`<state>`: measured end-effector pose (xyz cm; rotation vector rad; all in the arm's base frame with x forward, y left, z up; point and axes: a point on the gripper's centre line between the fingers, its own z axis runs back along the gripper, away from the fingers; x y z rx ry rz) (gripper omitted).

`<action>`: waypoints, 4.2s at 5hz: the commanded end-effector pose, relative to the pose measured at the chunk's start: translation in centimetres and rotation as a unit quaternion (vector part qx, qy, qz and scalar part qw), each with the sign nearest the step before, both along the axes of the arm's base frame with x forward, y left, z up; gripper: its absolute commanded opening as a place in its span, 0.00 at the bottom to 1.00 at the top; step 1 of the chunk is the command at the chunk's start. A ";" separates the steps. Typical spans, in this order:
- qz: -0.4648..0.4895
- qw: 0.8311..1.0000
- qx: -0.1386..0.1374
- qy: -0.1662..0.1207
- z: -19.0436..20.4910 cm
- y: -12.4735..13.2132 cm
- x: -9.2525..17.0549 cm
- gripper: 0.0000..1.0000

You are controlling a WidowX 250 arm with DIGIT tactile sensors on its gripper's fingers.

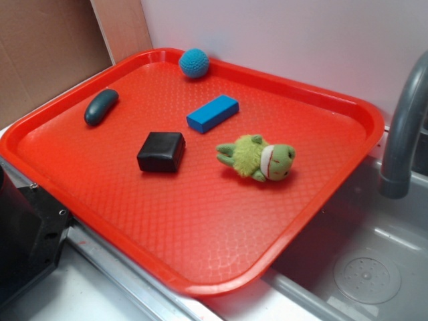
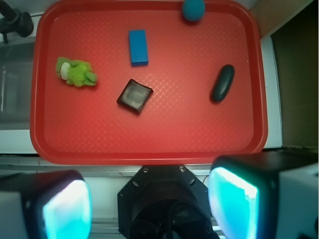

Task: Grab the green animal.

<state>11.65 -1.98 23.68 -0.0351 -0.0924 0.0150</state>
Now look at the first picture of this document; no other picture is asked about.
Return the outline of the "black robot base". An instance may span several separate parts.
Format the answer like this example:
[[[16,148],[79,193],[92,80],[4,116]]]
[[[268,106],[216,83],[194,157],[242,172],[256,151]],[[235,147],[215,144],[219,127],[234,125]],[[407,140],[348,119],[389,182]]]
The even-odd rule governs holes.
[[[16,187],[1,169],[1,307],[58,266],[70,211],[45,189]]]

